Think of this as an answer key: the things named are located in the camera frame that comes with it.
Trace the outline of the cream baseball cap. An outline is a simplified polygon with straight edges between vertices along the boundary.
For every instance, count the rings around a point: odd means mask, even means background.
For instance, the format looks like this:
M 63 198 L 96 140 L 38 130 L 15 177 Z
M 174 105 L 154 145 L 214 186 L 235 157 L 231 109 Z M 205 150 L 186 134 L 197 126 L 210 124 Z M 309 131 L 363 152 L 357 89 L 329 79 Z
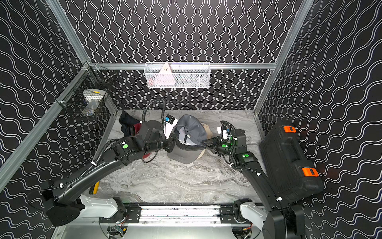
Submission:
M 202 122 L 202 126 L 205 129 L 205 131 L 206 131 L 207 139 L 213 138 L 213 133 L 212 133 L 209 125 Z M 204 155 L 205 151 L 206 151 L 206 149 L 203 149 L 197 159 L 200 159 Z

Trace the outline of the navy baseball cap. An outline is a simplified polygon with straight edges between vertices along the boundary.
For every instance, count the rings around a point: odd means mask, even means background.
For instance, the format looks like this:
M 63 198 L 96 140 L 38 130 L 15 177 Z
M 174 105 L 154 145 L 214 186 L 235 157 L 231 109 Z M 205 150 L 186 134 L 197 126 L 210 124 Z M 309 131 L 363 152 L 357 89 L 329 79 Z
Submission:
M 119 123 L 121 124 L 121 131 L 124 137 L 136 135 L 141 128 L 140 121 L 129 115 L 126 111 L 122 111 Z

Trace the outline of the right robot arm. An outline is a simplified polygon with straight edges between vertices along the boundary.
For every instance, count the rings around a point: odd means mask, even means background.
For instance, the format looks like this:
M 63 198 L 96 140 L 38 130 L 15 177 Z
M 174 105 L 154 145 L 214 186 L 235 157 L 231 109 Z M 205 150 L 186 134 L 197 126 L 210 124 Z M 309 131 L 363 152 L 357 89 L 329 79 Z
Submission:
M 234 219 L 239 223 L 251 222 L 252 228 L 258 228 L 265 239 L 304 239 L 303 210 L 290 205 L 276 192 L 258 159 L 248 150 L 245 131 L 225 120 L 220 124 L 220 135 L 204 141 L 204 145 L 243 174 L 263 203 L 263 208 L 259 208 L 250 201 L 236 201 Z

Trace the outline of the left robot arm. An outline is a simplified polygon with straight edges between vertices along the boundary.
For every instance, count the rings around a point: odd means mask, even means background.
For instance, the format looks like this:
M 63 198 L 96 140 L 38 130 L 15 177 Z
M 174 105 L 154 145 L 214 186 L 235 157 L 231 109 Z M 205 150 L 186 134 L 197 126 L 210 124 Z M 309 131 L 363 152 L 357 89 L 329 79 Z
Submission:
M 89 166 L 64 179 L 43 184 L 43 210 L 52 225 L 63 226 L 78 218 L 85 209 L 80 195 L 101 179 L 137 160 L 143 160 L 145 155 L 157 156 L 160 150 L 172 151 L 175 141 L 165 136 L 167 101 L 156 98 L 150 104 L 156 102 L 162 103 L 160 121 L 147 121 L 148 108 L 145 108 L 140 130 L 135 135 L 107 141 L 101 148 L 101 154 Z

